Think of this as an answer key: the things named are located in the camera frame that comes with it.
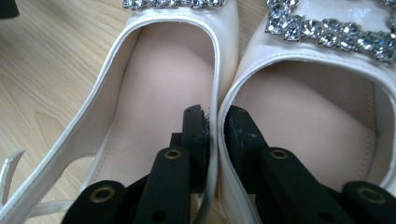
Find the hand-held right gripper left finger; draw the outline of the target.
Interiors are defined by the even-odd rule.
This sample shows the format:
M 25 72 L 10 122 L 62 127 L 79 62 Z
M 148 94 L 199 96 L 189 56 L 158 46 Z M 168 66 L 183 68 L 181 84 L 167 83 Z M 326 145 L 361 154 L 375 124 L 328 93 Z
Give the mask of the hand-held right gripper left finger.
M 205 189 L 209 162 L 209 121 L 200 105 L 192 105 L 183 112 L 182 130 L 172 133 L 171 147 L 183 147 L 190 153 L 191 193 Z

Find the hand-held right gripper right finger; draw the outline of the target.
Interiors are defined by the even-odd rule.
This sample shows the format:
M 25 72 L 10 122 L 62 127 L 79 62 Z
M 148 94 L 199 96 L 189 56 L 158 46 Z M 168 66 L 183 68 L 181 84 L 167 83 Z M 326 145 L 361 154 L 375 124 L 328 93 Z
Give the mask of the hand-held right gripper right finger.
M 259 191 L 259 160 L 268 147 L 261 131 L 249 113 L 232 105 L 224 122 L 224 136 L 229 158 L 248 194 Z

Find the white rhinestone buckle shoe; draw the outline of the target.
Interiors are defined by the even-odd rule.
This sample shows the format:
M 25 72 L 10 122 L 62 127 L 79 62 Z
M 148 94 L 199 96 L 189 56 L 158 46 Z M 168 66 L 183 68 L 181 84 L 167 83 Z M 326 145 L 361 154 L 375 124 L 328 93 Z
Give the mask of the white rhinestone buckle shoe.
M 221 105 L 331 189 L 396 195 L 396 0 L 266 0 Z
M 87 100 L 42 162 L 13 195 L 9 184 L 20 153 L 0 172 L 0 224 L 62 212 L 69 201 L 44 196 L 78 159 L 94 162 L 83 184 L 124 185 L 149 172 L 180 115 L 201 105 L 209 126 L 209 162 L 194 224 L 202 224 L 215 194 L 217 116 L 238 64 L 236 0 L 123 0 L 132 14 L 111 47 Z

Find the dark object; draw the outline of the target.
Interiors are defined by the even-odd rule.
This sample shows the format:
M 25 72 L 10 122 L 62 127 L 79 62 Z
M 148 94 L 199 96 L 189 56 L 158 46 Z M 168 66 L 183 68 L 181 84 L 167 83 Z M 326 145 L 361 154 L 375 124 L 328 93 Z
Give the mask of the dark object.
M 15 0 L 0 0 L 0 19 L 18 17 L 20 12 Z

